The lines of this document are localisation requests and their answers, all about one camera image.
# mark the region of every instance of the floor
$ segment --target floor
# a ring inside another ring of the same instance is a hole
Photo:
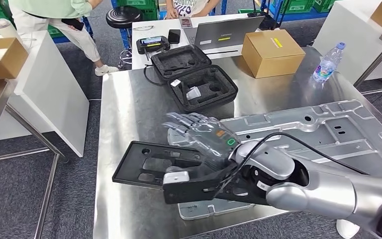
[[[230,0],[228,13],[239,8],[251,8],[252,2]],[[104,15],[111,8],[110,1],[92,12],[90,19],[96,44],[103,60],[117,65],[117,54],[122,50],[119,31],[106,25]],[[309,44],[319,31],[323,19],[286,22],[282,25],[301,45]],[[61,54],[90,99],[86,147],[83,158],[76,157],[55,133],[46,136],[61,148],[71,161],[58,165],[48,215],[43,232],[45,239],[90,239],[93,236],[94,202],[98,129],[100,120],[101,78],[93,74],[91,62],[71,43],[58,44]],[[382,88],[382,82],[370,81],[362,91]],[[382,94],[367,97],[382,112]],[[0,141],[0,154],[37,148],[32,137]],[[29,239],[34,237],[42,195],[52,162],[51,153],[0,161],[0,239]],[[251,222],[219,230],[193,239],[338,239],[335,222],[310,213],[289,213],[266,220]],[[361,231],[356,237],[372,238]]]

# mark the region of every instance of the bar stool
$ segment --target bar stool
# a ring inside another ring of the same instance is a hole
[[[132,52],[131,52],[131,28],[132,23],[143,20],[143,12],[133,6],[118,6],[109,10],[106,14],[106,22],[109,26],[113,28],[120,29],[127,32],[127,45],[125,49],[120,53],[119,68],[123,68],[125,64],[132,64]]]

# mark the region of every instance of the plastic bottle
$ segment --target plastic bottle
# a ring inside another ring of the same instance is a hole
[[[314,73],[312,73],[312,77],[315,81],[325,82],[330,78],[340,60],[342,60],[342,51],[345,49],[345,46],[345,43],[339,42],[335,48],[327,52],[323,60],[321,60],[320,65],[318,65]]]

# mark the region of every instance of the silver laptop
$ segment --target silver laptop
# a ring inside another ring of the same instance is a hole
[[[198,27],[185,28],[190,44],[201,50],[241,45],[245,34],[255,32],[264,16],[200,23]]]

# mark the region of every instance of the person's hand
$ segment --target person's hand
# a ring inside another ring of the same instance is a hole
[[[92,5],[92,8],[95,9],[103,0],[88,0]]]
[[[231,152],[240,144],[238,136],[229,130],[216,118],[191,113],[189,115],[167,113],[169,118],[175,119],[180,124],[166,122],[162,125],[175,130],[183,136],[193,148],[198,149],[204,156],[205,162],[193,169],[169,167],[167,172],[199,170],[198,175],[222,170],[227,167],[227,159]]]
[[[199,17],[199,16],[207,16],[207,14],[199,12],[199,13],[193,14],[191,17]]]
[[[173,7],[167,7],[166,19],[176,19],[178,18],[178,11]]]

